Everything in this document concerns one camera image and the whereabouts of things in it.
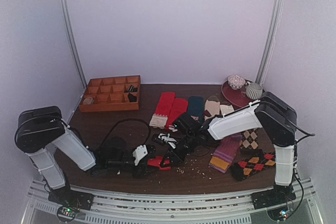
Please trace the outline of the aluminium frame post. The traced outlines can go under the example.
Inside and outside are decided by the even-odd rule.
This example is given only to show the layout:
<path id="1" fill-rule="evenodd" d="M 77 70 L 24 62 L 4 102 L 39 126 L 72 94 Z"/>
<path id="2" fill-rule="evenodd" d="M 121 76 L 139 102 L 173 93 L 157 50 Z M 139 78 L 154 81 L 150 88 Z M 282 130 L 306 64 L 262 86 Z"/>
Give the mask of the aluminium frame post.
<path id="1" fill-rule="evenodd" d="M 272 52 L 274 50 L 275 35 L 280 22 L 282 6 L 283 6 L 283 0 L 274 0 L 266 43 L 264 46 L 261 62 L 256 77 L 256 82 L 261 86 L 264 84 L 266 80 L 266 75 L 271 61 Z"/>
<path id="2" fill-rule="evenodd" d="M 85 74 L 82 68 L 82 64 L 79 59 L 78 49 L 77 49 L 74 32 L 73 32 L 72 25 L 71 25 L 67 0 L 60 0 L 60 4 L 61 4 L 62 14 L 63 14 L 64 22 L 65 22 L 66 35 L 68 38 L 71 55 L 73 57 L 75 67 L 79 75 L 81 84 L 83 88 L 85 89 L 87 87 L 87 82 L 86 82 Z"/>

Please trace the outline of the metal base rail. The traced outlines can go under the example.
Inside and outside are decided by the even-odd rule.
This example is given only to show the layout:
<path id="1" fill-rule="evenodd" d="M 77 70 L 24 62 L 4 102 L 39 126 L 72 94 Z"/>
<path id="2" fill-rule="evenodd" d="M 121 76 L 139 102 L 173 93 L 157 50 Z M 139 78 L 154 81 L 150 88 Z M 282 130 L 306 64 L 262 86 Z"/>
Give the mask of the metal base rail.
<path id="1" fill-rule="evenodd" d="M 93 194 L 93 203 L 90 210 L 81 210 L 70 223 L 326 223 L 311 180 L 301 183 L 304 200 L 286 221 L 270 217 L 271 210 L 286 203 L 262 209 L 253 206 L 252 193 L 270 188 L 222 194 L 145 195 L 73 186 L 76 191 Z M 59 204 L 48 201 L 44 184 L 33 180 L 19 223 L 61 223 L 56 215 Z"/>

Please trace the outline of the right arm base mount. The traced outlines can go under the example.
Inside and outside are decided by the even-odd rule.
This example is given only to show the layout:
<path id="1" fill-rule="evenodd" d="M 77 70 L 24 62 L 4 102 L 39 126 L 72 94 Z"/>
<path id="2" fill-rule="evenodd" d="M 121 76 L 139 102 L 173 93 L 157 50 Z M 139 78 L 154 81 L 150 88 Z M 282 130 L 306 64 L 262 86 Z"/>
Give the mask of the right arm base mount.
<path id="1" fill-rule="evenodd" d="M 254 209 L 267 208 L 267 215 L 273 221 L 285 221 L 291 215 L 289 203 L 296 199 L 293 186 L 274 185 L 272 189 L 252 193 Z"/>

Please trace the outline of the patterned pink bowl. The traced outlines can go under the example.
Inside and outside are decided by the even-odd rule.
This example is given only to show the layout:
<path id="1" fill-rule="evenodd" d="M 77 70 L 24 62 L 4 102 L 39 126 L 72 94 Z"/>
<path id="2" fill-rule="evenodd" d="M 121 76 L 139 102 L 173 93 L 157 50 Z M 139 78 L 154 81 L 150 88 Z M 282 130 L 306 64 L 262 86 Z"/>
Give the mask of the patterned pink bowl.
<path id="1" fill-rule="evenodd" d="M 235 74 L 228 76 L 227 82 L 234 90 L 241 89 L 246 84 L 246 80 L 244 78 Z"/>

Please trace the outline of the dark teal reindeer sock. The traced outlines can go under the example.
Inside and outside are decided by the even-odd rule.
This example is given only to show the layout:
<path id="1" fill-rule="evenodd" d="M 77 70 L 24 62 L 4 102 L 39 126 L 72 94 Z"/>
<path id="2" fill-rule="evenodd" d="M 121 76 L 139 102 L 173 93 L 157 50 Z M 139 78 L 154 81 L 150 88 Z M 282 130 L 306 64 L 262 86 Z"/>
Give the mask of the dark teal reindeer sock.
<path id="1" fill-rule="evenodd" d="M 188 98 L 187 114 L 193 119 L 201 121 L 203 119 L 204 99 L 199 96 Z"/>

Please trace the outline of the left aluminium frame post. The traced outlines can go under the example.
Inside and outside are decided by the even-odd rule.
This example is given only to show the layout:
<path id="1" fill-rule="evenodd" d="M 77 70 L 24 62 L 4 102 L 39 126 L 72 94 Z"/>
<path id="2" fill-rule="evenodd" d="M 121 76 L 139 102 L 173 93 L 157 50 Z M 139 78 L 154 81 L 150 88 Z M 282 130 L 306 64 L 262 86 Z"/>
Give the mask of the left aluminium frame post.
<path id="1" fill-rule="evenodd" d="M 73 32 L 72 25 L 71 25 L 67 0 L 60 0 L 60 4 L 61 4 L 62 14 L 63 14 L 64 22 L 65 22 L 66 35 L 68 38 L 71 55 L 73 57 L 75 67 L 79 75 L 81 84 L 83 88 L 85 89 L 87 87 L 87 82 L 86 82 L 85 74 L 82 68 L 82 64 L 79 59 L 78 49 L 77 49 L 74 32 Z"/>

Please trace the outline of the cream sock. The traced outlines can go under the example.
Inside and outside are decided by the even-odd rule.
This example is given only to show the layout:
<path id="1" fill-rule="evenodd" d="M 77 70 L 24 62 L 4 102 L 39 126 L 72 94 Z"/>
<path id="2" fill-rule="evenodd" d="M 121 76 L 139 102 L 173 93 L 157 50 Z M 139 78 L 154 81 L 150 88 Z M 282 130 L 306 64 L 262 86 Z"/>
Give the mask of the cream sock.
<path id="1" fill-rule="evenodd" d="M 222 102 L 219 107 L 221 115 L 227 115 L 235 111 L 232 104 L 227 101 Z"/>

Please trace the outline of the black orange argyle sock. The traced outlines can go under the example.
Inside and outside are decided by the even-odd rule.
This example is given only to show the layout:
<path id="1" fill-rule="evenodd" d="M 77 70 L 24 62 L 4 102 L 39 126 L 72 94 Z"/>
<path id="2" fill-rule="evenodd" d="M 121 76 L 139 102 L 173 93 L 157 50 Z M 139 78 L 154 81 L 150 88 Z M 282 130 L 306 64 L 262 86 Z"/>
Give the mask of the black orange argyle sock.
<path id="1" fill-rule="evenodd" d="M 255 174 L 270 167 L 274 167 L 275 164 L 275 152 L 263 152 L 262 150 L 259 150 L 251 157 L 233 163 L 229 168 L 229 171 L 236 181 L 242 182 Z"/>

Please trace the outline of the red sock with white cuff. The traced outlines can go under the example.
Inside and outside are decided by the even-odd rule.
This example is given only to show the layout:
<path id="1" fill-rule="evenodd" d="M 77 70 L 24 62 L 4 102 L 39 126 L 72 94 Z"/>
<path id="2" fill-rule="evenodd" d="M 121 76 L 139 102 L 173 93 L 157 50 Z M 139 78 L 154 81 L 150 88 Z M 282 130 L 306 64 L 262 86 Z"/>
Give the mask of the red sock with white cuff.
<path id="1" fill-rule="evenodd" d="M 151 158 L 147 161 L 147 164 L 150 167 L 158 168 L 159 170 L 171 170 L 171 169 L 160 169 L 159 163 L 161 162 L 163 156 L 156 156 L 155 158 Z"/>

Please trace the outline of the beige striped sock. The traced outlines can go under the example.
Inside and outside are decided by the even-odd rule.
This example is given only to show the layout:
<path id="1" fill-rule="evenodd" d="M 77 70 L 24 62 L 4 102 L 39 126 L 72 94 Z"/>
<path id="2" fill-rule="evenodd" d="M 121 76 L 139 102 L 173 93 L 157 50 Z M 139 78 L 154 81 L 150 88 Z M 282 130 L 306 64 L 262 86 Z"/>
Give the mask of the beige striped sock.
<path id="1" fill-rule="evenodd" d="M 203 112 L 204 120 L 213 118 L 216 115 L 222 115 L 220 107 L 221 102 L 217 96 L 212 95 L 208 97 L 204 105 L 204 112 Z"/>

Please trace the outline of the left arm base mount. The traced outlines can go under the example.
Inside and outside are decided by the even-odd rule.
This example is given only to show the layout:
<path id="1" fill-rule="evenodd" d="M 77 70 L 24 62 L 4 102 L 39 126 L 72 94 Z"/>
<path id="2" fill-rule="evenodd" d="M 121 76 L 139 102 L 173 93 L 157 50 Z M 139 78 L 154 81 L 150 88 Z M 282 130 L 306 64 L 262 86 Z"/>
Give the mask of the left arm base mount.
<path id="1" fill-rule="evenodd" d="M 56 210 L 56 217 L 63 223 L 74 221 L 82 210 L 90 210 L 93 198 L 93 194 L 75 190 L 70 190 L 65 198 L 54 191 L 50 191 L 48 196 L 49 201 L 60 205 Z"/>

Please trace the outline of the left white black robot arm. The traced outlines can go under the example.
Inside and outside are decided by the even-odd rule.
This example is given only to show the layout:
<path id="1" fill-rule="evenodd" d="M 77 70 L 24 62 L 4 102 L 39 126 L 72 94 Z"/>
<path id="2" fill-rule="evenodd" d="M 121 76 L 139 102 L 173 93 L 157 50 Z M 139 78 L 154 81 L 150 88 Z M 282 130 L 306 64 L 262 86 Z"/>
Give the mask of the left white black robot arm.
<path id="1" fill-rule="evenodd" d="M 49 188 L 55 190 L 56 198 L 64 205 L 71 205 L 75 201 L 75 192 L 67 187 L 66 175 L 48 150 L 49 145 L 61 150 L 90 176 L 115 170 L 131 172 L 133 178 L 142 178 L 158 170 L 149 163 L 155 159 L 154 145 L 142 144 L 129 152 L 124 139 L 106 136 L 93 150 L 83 142 L 79 131 L 62 119 L 57 106 L 22 112 L 18 117 L 14 142 L 29 156 Z"/>

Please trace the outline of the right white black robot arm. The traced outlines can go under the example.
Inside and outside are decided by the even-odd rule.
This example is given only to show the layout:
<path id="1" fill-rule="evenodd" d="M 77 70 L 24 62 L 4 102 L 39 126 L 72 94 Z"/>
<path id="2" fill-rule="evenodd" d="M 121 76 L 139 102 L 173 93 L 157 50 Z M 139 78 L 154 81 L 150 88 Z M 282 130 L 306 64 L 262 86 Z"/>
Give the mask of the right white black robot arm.
<path id="1" fill-rule="evenodd" d="M 225 137 L 252 129 L 264 129 L 272 145 L 273 153 L 259 151 L 253 157 L 234 163 L 230 171 L 237 181 L 243 181 L 269 166 L 275 166 L 275 185 L 269 192 L 272 203 L 279 204 L 289 196 L 293 171 L 297 162 L 296 132 L 304 138 L 312 137 L 297 123 L 297 113 L 288 104 L 271 92 L 265 92 L 259 100 L 249 103 L 226 115 L 215 115 L 203 124 L 196 122 L 187 113 L 180 115 L 173 123 L 184 137 L 170 147 L 163 160 L 169 160 L 171 166 L 184 162 L 186 156 L 209 139 L 222 140 Z"/>

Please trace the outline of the orange wooden compartment tray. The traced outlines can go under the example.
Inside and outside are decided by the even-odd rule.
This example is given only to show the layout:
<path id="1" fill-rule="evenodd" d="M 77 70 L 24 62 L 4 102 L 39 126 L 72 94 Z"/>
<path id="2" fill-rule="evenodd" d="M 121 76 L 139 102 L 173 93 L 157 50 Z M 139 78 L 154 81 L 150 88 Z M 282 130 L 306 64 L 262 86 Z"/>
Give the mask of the orange wooden compartment tray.
<path id="1" fill-rule="evenodd" d="M 128 101 L 125 91 L 130 85 L 138 89 L 135 93 L 137 102 Z M 140 87 L 139 75 L 91 79 L 81 98 L 79 110 L 83 113 L 138 110 Z"/>

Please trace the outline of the red sock beige cuff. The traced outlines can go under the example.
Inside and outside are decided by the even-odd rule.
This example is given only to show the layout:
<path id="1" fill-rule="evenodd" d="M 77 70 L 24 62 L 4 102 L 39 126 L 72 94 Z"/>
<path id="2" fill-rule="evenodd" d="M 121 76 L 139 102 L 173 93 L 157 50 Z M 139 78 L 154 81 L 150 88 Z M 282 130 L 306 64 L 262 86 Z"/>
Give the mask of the red sock beige cuff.
<path id="1" fill-rule="evenodd" d="M 150 127 L 160 129 L 165 128 L 174 99 L 175 99 L 174 92 L 161 93 L 155 112 L 152 115 L 152 118 L 149 122 Z"/>

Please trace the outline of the purple striped sock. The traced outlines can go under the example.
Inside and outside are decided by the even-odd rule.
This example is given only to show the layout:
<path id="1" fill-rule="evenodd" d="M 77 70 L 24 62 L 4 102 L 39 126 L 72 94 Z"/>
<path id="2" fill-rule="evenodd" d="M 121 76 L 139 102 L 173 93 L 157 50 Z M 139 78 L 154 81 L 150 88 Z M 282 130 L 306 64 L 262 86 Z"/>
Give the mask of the purple striped sock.
<path id="1" fill-rule="evenodd" d="M 242 135 L 240 133 L 223 138 L 215 152 L 212 154 L 209 167 L 214 168 L 221 173 L 226 173 L 241 145 L 241 139 Z"/>

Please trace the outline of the tan argyle sock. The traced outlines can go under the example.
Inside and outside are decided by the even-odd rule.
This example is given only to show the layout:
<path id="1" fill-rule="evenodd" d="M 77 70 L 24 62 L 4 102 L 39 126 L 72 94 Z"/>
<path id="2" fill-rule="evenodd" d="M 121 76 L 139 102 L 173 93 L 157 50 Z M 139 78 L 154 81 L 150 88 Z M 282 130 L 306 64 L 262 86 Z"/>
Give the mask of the tan argyle sock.
<path id="1" fill-rule="evenodd" d="M 254 153 L 259 149 L 258 128 L 245 130 L 241 133 L 240 152 L 242 154 Z"/>

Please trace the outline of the striped grey cup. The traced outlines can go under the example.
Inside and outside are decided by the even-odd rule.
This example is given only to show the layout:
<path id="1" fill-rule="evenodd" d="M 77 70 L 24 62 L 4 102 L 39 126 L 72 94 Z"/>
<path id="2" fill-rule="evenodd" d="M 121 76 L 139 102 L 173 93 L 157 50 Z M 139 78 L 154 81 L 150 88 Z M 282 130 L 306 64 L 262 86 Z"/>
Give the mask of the striped grey cup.
<path id="1" fill-rule="evenodd" d="M 246 87 L 246 95 L 251 100 L 258 100 L 263 94 L 263 88 L 260 84 L 251 82 Z"/>

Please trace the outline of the red sock white trim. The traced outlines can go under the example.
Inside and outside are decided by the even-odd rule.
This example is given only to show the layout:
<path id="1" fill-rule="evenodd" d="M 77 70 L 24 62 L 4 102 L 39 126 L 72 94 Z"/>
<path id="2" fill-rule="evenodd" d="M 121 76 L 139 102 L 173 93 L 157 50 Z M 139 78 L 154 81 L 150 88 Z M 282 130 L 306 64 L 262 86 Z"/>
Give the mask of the red sock white trim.
<path id="1" fill-rule="evenodd" d="M 166 130 L 177 131 L 173 126 L 173 122 L 183 113 L 187 111 L 188 101 L 181 98 L 175 98 L 169 112 L 167 122 L 165 125 Z"/>

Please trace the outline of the black binder clips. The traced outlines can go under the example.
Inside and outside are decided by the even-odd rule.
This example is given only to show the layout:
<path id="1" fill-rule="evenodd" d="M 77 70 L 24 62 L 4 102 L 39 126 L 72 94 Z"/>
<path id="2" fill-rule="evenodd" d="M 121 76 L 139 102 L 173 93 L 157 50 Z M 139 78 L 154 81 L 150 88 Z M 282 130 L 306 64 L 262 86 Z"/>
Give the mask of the black binder clips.
<path id="1" fill-rule="evenodd" d="M 125 93 L 127 94 L 127 98 L 129 102 L 137 102 L 137 96 L 135 93 L 137 93 L 138 89 L 134 85 L 130 85 L 127 87 Z"/>

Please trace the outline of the right aluminium frame post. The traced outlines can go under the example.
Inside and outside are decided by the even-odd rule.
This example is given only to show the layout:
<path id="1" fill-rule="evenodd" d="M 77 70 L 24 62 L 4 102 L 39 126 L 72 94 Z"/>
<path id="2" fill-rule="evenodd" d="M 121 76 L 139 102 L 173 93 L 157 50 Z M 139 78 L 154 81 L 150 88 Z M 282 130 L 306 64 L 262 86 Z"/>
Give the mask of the right aluminium frame post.
<path id="1" fill-rule="evenodd" d="M 274 50 L 275 35 L 280 22 L 282 6 L 283 6 L 283 0 L 274 0 L 266 43 L 264 46 L 261 62 L 256 77 L 256 82 L 261 86 L 264 84 L 266 80 L 266 75 L 271 61 L 272 52 Z"/>

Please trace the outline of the dark red round plate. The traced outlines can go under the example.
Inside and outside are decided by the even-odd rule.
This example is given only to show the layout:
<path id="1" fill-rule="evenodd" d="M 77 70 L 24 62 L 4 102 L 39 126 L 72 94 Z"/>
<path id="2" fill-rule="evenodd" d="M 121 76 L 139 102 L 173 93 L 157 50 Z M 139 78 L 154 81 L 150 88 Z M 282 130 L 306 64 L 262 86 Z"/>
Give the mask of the dark red round plate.
<path id="1" fill-rule="evenodd" d="M 246 95 L 246 88 L 249 83 L 250 80 L 245 79 L 245 85 L 240 89 L 234 90 L 228 84 L 228 81 L 225 81 L 221 87 L 222 95 L 234 108 L 247 106 L 250 102 L 253 102 L 253 100 Z"/>

